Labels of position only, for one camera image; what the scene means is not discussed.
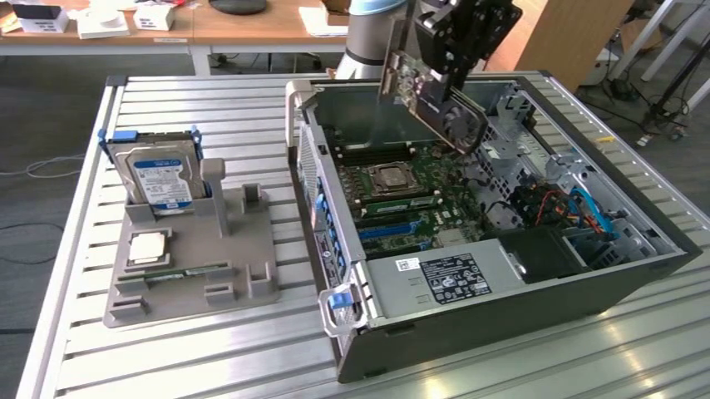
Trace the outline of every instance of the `metal slatted table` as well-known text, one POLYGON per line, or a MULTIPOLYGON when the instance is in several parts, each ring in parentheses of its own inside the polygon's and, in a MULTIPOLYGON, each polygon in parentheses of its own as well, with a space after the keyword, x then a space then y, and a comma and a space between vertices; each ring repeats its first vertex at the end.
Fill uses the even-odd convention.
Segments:
MULTIPOLYGON (((695 242, 710 248, 708 217, 556 81, 526 76, 591 140, 604 142, 608 157, 695 242)), ((286 162, 285 85, 298 77, 321 76, 133 77, 126 86, 107 87, 94 133, 197 124, 206 156, 228 161, 226 185, 262 183, 284 294, 261 308, 103 326, 126 192, 94 138, 18 397, 708 397, 708 253, 597 317, 337 383, 286 162)), ((567 145, 553 125, 538 130, 555 147, 567 145)))

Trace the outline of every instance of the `blue latch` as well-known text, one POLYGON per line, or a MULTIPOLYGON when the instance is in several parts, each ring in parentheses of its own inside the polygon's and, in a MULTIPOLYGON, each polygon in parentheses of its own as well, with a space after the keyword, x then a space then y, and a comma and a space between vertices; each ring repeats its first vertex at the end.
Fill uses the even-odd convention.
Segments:
POLYGON ((326 203, 326 194, 321 193, 316 199, 316 208, 324 209, 324 204, 326 203))
POLYGON ((329 298, 329 304, 332 305, 333 310, 353 306, 352 293, 336 293, 329 298))
POLYGON ((135 143, 138 131, 115 131, 111 138, 113 143, 135 143))

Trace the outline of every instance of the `desk leg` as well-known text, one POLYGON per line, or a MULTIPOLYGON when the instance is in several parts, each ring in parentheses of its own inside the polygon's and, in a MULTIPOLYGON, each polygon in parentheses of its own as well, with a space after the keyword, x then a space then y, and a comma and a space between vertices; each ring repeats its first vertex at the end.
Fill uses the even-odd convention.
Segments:
POLYGON ((213 48, 210 46, 190 46, 190 54, 193 56, 193 65, 196 68, 197 76, 210 76, 213 72, 210 70, 210 55, 213 54, 213 48))
POLYGON ((652 17, 652 20, 648 22, 647 27, 641 31, 641 34, 639 38, 635 41, 635 44, 632 45, 632 48, 629 48, 629 51, 627 54, 624 54, 624 57, 621 58, 620 62, 617 62, 617 66, 612 70, 612 73, 609 74, 609 80, 615 80, 620 75, 623 74, 624 70, 632 63, 632 61, 636 58, 636 54, 640 52, 641 48, 648 42, 648 39, 652 37, 652 33, 655 32, 656 28, 661 25, 661 21, 664 21, 664 18, 667 17, 668 13, 671 12, 672 8, 675 7, 675 4, 679 3, 681 0, 667 0, 661 7, 659 8, 659 11, 656 12, 655 16, 652 17))
POLYGON ((675 34, 673 40, 667 45, 667 48, 664 48, 664 51, 661 52, 660 56, 656 58, 655 63, 648 68, 647 72, 641 76, 641 79, 644 81, 651 81, 655 78, 656 73, 661 69, 661 66, 668 61, 671 56, 673 55, 676 49, 687 40, 688 34, 693 31, 696 25, 700 21, 704 21, 704 19, 708 17, 708 10, 710 10, 710 6, 701 6, 699 8, 699 11, 696 11, 696 14, 688 19, 687 23, 684 23, 684 26, 681 29, 679 29, 679 32, 675 34))
POLYGON ((691 97, 691 100, 688 100, 688 112, 693 111, 699 106, 701 101, 707 98, 708 93, 710 93, 710 79, 707 80, 705 85, 703 85, 701 89, 691 97))

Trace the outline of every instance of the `blue cable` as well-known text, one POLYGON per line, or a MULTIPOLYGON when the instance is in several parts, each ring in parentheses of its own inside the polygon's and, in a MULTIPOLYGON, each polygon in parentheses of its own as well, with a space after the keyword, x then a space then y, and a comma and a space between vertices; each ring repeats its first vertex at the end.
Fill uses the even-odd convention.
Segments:
POLYGON ((596 216, 597 222, 600 223, 604 231, 607 231, 608 233, 615 233, 615 226, 612 225, 612 222, 609 222, 608 218, 605 218, 603 213, 600 212, 600 209, 597 208, 597 203, 595 199, 592 198, 592 195, 589 194, 589 192, 584 189, 575 188, 569 193, 571 195, 573 195, 575 193, 579 193, 580 195, 583 195, 583 197, 588 201, 589 208, 592 209, 592 213, 596 216))

